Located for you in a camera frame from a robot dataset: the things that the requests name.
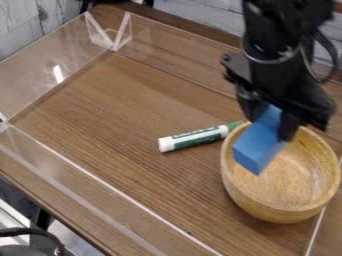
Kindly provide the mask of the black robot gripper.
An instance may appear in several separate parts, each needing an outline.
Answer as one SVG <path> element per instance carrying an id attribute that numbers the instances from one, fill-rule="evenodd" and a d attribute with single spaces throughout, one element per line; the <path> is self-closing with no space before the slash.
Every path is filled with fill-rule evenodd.
<path id="1" fill-rule="evenodd" d="M 302 68 L 254 63 L 245 54 L 225 53 L 225 79 L 235 86 L 235 96 L 246 119 L 254 122 L 269 105 L 284 112 L 278 139 L 290 142 L 301 127 L 326 131 L 337 104 Z"/>

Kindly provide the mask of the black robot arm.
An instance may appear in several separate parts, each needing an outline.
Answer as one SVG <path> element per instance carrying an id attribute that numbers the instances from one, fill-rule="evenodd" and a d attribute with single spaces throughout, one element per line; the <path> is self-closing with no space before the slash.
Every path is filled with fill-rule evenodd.
<path id="1" fill-rule="evenodd" d="M 225 79 L 249 121 L 266 107 L 281 109 L 278 140 L 289 142 L 302 126 L 326 130 L 336 102 L 322 88 L 330 79 L 313 70 L 314 45 L 338 52 L 321 26 L 333 19 L 334 0 L 242 0 L 245 32 L 239 55 L 222 56 Z"/>

